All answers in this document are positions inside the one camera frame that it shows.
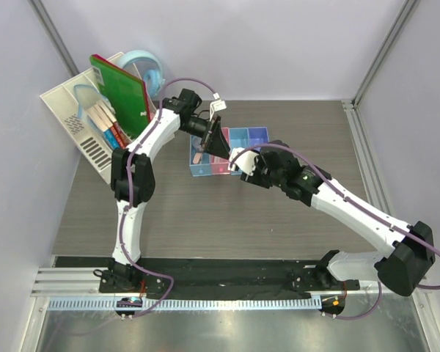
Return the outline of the clear jar of paperclips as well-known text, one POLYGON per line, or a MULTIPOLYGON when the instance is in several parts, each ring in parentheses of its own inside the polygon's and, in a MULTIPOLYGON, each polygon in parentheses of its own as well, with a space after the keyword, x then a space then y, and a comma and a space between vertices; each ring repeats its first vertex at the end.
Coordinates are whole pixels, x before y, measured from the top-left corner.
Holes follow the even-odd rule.
POLYGON ((191 137, 191 146, 195 150, 200 150, 202 148, 202 139, 197 136, 192 136, 191 137))

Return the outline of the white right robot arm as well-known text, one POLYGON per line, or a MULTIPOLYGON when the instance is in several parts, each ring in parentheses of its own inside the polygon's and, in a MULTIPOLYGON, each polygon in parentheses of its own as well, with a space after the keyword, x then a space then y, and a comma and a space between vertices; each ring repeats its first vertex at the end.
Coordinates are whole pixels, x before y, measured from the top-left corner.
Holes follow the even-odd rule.
POLYGON ((347 280, 379 281, 393 293, 410 296, 435 262, 428 225, 410 225, 374 208, 316 166, 300 164, 280 145, 260 150, 235 148, 230 156, 241 179, 263 188, 278 187, 289 198, 319 210, 353 230, 374 252, 328 252, 317 265, 318 284, 327 290, 347 280))

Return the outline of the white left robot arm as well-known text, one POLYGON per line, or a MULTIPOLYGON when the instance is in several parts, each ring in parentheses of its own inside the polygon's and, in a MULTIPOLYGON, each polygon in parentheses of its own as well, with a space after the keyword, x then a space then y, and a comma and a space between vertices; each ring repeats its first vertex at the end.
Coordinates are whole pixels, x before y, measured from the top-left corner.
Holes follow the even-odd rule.
POLYGON ((214 111, 210 118, 198 117, 202 99, 183 89, 176 98, 164 98, 161 108, 141 134, 125 149, 111 156, 110 186, 117 201, 117 242, 108 268, 94 271, 102 293, 132 293, 142 286, 144 272, 140 238, 147 203, 155 191, 153 161, 168 138, 178 130, 200 138, 200 152, 227 160, 230 147, 221 132, 221 118, 214 111))

